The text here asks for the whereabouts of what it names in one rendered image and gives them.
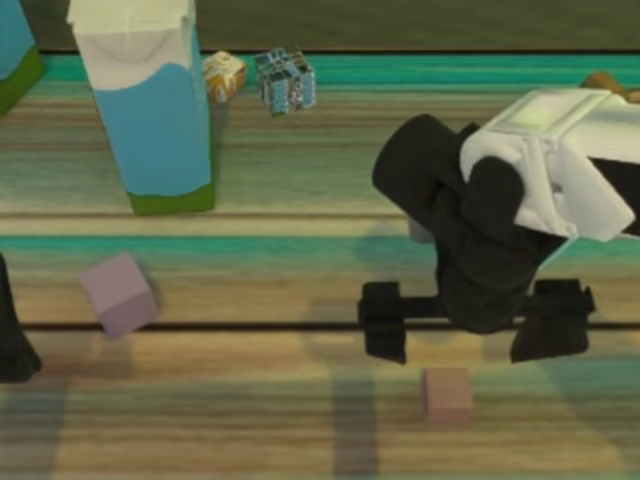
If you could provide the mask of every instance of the pink cube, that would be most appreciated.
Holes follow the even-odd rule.
[[[128,253],[86,270],[80,274],[80,283],[111,339],[138,330],[158,317],[151,287]]]
[[[473,390],[467,369],[425,369],[420,381],[427,426],[455,428],[471,420]]]

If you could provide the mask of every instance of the carton green base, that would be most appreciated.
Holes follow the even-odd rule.
[[[43,73],[44,63],[34,45],[27,50],[13,73],[0,80],[0,116],[7,113],[33,87]]]
[[[213,128],[209,137],[209,161],[211,164],[211,178],[215,182],[214,176],[214,138]],[[131,209],[135,215],[173,215],[178,213],[202,213],[213,210],[215,206],[213,183],[195,190],[194,192],[174,197],[162,195],[134,195],[127,192]]]

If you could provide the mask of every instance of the dark background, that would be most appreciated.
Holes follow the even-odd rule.
[[[69,0],[22,3],[41,50],[75,50]],[[203,50],[640,51],[640,0],[198,0],[198,24]]]

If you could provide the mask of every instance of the mauve block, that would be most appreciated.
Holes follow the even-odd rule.
[[[86,270],[80,274],[80,283],[112,339],[138,330],[158,316],[153,291],[128,253]]]
[[[427,426],[455,428],[471,420],[473,389],[467,369],[429,368],[420,380]]]

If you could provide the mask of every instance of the blue patterned cube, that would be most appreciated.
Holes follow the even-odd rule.
[[[271,115],[311,108],[316,103],[313,68],[297,47],[277,48],[255,57],[260,99]]]

